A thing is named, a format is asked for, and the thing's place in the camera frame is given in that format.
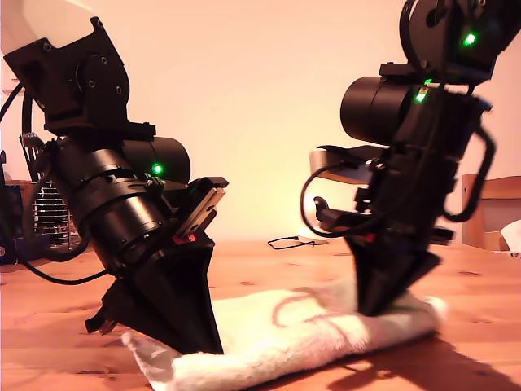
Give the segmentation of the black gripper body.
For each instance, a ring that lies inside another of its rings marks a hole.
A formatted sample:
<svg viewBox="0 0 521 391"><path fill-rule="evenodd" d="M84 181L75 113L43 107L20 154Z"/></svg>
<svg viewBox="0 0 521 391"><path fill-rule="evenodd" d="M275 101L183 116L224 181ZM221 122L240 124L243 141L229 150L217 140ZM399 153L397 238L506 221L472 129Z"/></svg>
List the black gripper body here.
<svg viewBox="0 0 521 391"><path fill-rule="evenodd" d="M223 177L192 183L96 180L97 189L77 204L77 227L88 233L105 271L115 279L98 313L86 320L88 332L109 333L117 322L120 281L125 265L118 256L128 250L156 252L163 248L213 248L205 228L225 193Z"/></svg>

